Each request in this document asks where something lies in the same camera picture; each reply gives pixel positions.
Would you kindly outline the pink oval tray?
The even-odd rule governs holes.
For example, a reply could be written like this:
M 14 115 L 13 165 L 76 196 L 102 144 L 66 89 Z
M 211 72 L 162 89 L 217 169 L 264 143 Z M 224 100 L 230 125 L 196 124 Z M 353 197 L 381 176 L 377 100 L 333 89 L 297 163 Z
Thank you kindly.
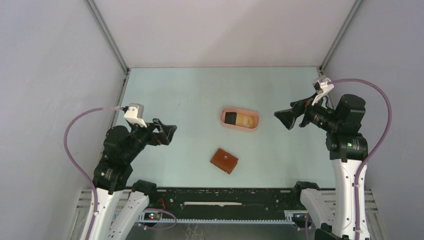
M 231 125 L 231 124 L 224 123 L 226 112 L 236 112 L 236 113 L 240 113 L 240 114 L 254 116 L 255 117 L 255 128 L 244 128 L 244 127 L 240 127 L 240 126 L 237 126 L 237 125 Z M 224 107 L 222 109 L 221 115 L 220 115 L 220 121 L 221 121 L 221 124 L 226 128 L 240 130 L 240 131 L 244 131 L 244 132 L 254 132 L 254 131 L 257 130 L 257 128 L 259 126 L 260 116 L 255 111 L 228 106 L 228 107 Z

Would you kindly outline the brown leather card holder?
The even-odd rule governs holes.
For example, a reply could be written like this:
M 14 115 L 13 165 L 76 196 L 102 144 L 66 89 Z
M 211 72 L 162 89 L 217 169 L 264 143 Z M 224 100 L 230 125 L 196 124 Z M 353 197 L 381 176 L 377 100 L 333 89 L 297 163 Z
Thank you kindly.
M 218 148 L 210 160 L 210 163 L 230 175 L 238 163 L 238 158 L 229 152 Z

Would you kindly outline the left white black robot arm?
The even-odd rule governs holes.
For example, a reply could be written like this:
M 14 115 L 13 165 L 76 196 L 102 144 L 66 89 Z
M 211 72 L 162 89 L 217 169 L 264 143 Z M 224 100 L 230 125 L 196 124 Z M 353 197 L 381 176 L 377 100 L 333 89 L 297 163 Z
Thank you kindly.
M 136 218 L 146 208 L 158 202 L 157 185 L 146 180 L 136 181 L 128 200 L 116 220 L 113 215 L 127 187 L 133 168 L 131 163 L 146 146 L 168 146 L 177 130 L 176 125 L 165 125 L 158 118 L 146 127 L 136 123 L 128 127 L 117 125 L 106 132 L 105 153 L 93 172 L 90 203 L 91 216 L 83 228 L 84 240 L 123 240 Z

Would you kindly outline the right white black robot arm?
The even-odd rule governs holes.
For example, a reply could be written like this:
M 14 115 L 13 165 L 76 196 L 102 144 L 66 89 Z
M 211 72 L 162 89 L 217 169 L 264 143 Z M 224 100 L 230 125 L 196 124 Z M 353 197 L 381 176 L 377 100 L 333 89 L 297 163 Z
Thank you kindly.
M 299 182 L 302 189 L 291 194 L 291 204 L 308 211 L 316 230 L 316 240 L 369 240 L 364 182 L 368 157 L 367 140 L 359 132 L 366 113 L 366 102 L 359 96 L 345 94 L 335 109 L 313 103 L 313 97 L 290 103 L 290 108 L 274 116 L 291 130 L 298 117 L 300 127 L 313 124 L 326 132 L 325 145 L 335 177 L 335 212 L 331 212 L 321 192 L 310 182 Z

